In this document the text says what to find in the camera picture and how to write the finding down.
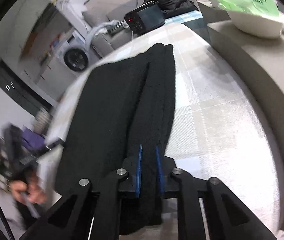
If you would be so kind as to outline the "person's left hand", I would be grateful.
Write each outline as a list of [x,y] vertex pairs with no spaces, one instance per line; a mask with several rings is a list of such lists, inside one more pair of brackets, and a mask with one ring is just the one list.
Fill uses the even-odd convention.
[[19,203],[26,204],[23,193],[27,194],[27,199],[32,204],[44,204],[47,200],[46,194],[39,186],[39,178],[36,173],[33,173],[25,183],[21,180],[11,181],[9,183],[11,195]]

